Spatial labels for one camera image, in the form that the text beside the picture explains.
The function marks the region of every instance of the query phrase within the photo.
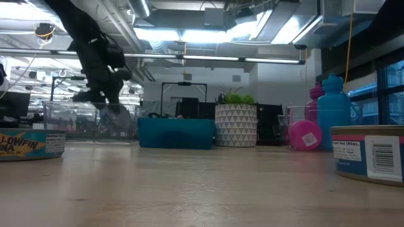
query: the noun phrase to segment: pink water bottle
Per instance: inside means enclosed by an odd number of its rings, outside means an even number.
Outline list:
[[[304,110],[304,118],[312,122],[317,122],[317,100],[324,95],[323,88],[320,83],[316,83],[316,86],[310,89],[310,98],[312,99],[306,104]]]

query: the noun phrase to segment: white wall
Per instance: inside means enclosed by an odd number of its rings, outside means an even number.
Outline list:
[[[258,100],[258,64],[256,64],[249,74],[249,93]]]
[[[183,81],[182,68],[164,69],[151,67],[150,72],[156,78],[156,83],[145,83],[145,101],[158,101],[161,94],[161,82]],[[208,83],[208,102],[214,102],[220,94],[218,87],[224,84],[227,87],[237,88],[242,94],[253,95],[257,102],[262,104],[282,104],[285,108],[292,105],[305,105],[309,100],[309,90],[314,87],[316,76],[321,74],[321,50],[311,50],[306,66],[289,64],[257,64],[250,73],[243,69],[218,68],[187,68],[187,73],[193,74],[193,83]],[[241,83],[233,83],[232,75],[241,75]],[[164,93],[164,101],[171,97],[197,97],[204,101],[204,94],[197,87],[184,87],[174,85]]]
[[[162,67],[149,67],[149,71],[157,80],[154,83],[145,83],[144,101],[159,101],[161,99],[162,82],[181,82],[183,81],[183,68],[173,67],[164,69]],[[249,93],[249,74],[244,73],[243,69],[225,69],[216,68],[213,71],[210,68],[190,67],[186,68],[187,73],[192,74],[192,83],[208,84],[208,102],[214,102],[215,98],[221,93],[219,86],[225,85],[228,88],[243,87],[239,91],[241,94]],[[233,75],[240,75],[241,82],[232,82]],[[177,86],[173,85],[164,93],[164,101],[170,101],[172,97],[190,97],[199,98],[201,102],[205,101],[205,95],[196,86]]]
[[[316,76],[321,74],[321,51],[312,50],[306,64],[307,77],[306,66],[258,64],[257,85],[250,79],[251,89],[257,91],[257,101],[262,104],[282,104],[283,108],[290,104],[305,105],[310,100],[309,90],[314,87]]]

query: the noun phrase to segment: black frame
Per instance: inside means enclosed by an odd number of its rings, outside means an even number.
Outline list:
[[[371,98],[377,98],[379,109],[379,125],[389,124],[389,95],[404,92],[404,84],[392,88],[388,87],[386,69],[388,66],[376,69],[376,92],[369,92],[350,98],[351,102],[363,101]]]
[[[204,83],[188,83],[188,82],[163,82],[162,83],[162,95],[161,95],[161,99],[160,99],[160,115],[163,115],[163,96],[164,96],[164,85],[166,84],[176,84],[178,86],[191,86],[191,85],[202,85],[205,86],[205,102],[207,102],[208,100],[208,84],[204,84]]]

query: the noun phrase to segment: barcode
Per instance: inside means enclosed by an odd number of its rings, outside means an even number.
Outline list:
[[[373,144],[372,157],[375,172],[394,172],[392,144]]]

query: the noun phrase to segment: wooden table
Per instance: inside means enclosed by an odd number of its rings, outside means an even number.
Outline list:
[[[404,226],[404,189],[335,174],[331,153],[78,144],[0,163],[0,226]]]

